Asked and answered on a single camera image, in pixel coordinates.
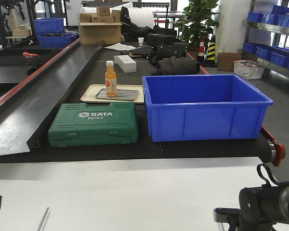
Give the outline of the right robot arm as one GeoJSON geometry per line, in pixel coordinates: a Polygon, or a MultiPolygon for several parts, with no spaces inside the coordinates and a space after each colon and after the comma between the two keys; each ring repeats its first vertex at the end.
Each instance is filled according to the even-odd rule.
{"type": "Polygon", "coordinates": [[[223,231],[274,231],[274,225],[289,225],[289,181],[278,182],[266,164],[257,165],[258,176],[265,181],[260,187],[243,188],[239,192],[240,208],[213,210],[213,219],[223,231]]]}

